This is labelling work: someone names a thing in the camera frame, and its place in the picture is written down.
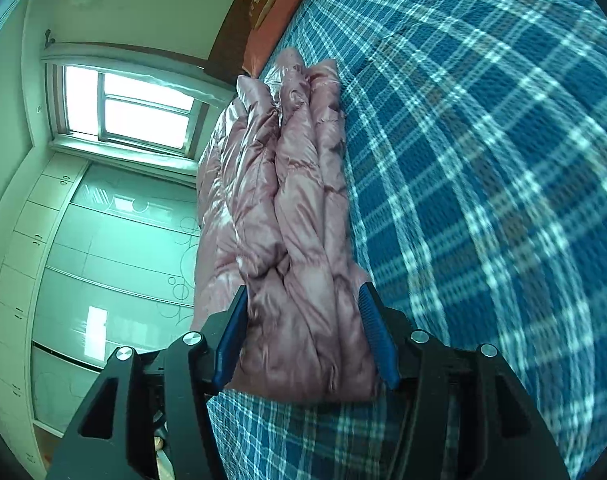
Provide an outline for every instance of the bed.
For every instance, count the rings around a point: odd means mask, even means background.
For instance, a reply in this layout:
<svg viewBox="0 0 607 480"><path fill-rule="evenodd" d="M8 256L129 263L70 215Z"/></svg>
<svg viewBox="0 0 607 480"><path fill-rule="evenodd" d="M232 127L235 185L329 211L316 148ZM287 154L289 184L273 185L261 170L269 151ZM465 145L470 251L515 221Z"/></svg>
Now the bed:
<svg viewBox="0 0 607 480"><path fill-rule="evenodd" d="M388 306L502 349L571 477L607 444L607 20L593 0L304 0L338 60L353 247ZM230 478L382 478L392 396L209 402Z"/></svg>

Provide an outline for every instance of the pillow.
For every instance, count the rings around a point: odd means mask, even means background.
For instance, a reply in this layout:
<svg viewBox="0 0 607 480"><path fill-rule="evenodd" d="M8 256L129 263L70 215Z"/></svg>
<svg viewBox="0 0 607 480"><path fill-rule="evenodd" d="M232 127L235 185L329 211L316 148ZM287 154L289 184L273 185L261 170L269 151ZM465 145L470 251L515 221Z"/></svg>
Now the pillow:
<svg viewBox="0 0 607 480"><path fill-rule="evenodd" d="M250 3L250 25L259 28L267 13L270 12L275 0L252 0Z"/></svg>

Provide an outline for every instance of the pink puffer jacket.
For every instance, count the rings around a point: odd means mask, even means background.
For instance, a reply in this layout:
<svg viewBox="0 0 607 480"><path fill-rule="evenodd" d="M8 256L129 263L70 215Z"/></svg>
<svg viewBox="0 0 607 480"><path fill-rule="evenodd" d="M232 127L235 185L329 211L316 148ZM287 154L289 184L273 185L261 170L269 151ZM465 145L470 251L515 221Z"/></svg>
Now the pink puffer jacket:
<svg viewBox="0 0 607 480"><path fill-rule="evenodd" d="M245 284L248 336L229 388L283 402L370 399L378 377L357 309L369 277L347 237L336 63L306 68L288 49L271 76L269 86L238 78L203 153L192 329Z"/></svg>

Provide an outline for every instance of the window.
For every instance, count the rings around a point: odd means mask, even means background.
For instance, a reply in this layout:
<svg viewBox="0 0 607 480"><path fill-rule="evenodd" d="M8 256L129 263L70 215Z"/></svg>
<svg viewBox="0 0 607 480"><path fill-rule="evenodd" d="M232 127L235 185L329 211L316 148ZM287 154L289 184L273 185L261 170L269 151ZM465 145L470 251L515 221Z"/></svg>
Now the window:
<svg viewBox="0 0 607 480"><path fill-rule="evenodd" d="M194 158L208 104L172 88L90 68L58 66L53 76L59 133Z"/></svg>

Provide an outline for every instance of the orange pillowcase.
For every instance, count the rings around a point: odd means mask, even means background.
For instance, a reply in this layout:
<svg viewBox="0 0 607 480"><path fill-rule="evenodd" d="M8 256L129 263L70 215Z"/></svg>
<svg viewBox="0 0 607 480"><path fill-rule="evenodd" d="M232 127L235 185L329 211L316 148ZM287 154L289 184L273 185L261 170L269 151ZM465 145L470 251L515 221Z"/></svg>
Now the orange pillowcase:
<svg viewBox="0 0 607 480"><path fill-rule="evenodd" d="M267 13L270 12L275 0L252 0L250 4L250 25L253 29L259 28Z"/></svg>
<svg viewBox="0 0 607 480"><path fill-rule="evenodd" d="M250 30L243 55L243 70L250 76L259 77L301 1L276 0L263 25Z"/></svg>

